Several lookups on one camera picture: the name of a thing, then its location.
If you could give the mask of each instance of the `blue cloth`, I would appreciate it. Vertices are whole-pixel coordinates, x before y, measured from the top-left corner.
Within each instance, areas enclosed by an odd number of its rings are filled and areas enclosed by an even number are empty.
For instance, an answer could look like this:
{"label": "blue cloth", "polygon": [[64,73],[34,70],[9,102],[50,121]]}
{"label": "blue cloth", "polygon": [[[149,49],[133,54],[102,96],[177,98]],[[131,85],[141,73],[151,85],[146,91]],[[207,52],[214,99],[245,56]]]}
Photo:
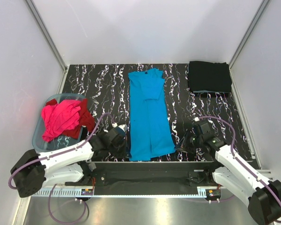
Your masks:
{"label": "blue cloth", "polygon": [[164,100],[163,72],[131,72],[130,161],[149,161],[175,152]]}

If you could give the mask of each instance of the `black folded cloth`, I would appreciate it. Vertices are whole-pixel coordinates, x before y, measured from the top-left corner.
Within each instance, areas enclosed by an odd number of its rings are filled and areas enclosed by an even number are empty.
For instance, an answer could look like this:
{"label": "black folded cloth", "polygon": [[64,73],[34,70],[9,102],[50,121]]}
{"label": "black folded cloth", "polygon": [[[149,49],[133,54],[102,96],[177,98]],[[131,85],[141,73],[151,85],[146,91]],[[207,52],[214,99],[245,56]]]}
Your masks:
{"label": "black folded cloth", "polygon": [[227,63],[189,62],[188,85],[191,92],[231,92],[232,80]]}

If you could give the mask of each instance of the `pile of clothes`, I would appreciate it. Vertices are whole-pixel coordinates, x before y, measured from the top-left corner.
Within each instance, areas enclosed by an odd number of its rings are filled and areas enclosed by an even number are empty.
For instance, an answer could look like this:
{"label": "pile of clothes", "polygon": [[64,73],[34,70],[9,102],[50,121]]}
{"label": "pile of clothes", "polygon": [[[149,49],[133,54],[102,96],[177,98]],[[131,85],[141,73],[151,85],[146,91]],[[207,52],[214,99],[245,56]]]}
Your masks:
{"label": "pile of clothes", "polygon": [[87,104],[87,99],[63,100],[59,104],[55,99],[47,102],[41,113],[45,125],[43,140],[50,142],[61,134],[78,139],[82,126],[92,132],[96,123]]}

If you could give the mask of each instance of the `white panel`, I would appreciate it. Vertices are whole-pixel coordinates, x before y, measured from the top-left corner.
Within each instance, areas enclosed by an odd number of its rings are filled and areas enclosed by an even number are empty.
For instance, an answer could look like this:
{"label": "white panel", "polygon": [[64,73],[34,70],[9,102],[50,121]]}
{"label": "white panel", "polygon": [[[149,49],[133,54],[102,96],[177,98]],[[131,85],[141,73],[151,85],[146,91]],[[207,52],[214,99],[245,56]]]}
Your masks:
{"label": "white panel", "polygon": [[281,181],[281,0],[269,4],[232,76],[261,163]]}
{"label": "white panel", "polygon": [[230,61],[261,0],[34,0],[67,64]]}
{"label": "white panel", "polygon": [[0,0],[0,225],[11,224],[18,201],[10,169],[32,148],[40,109],[61,75],[24,1]]}

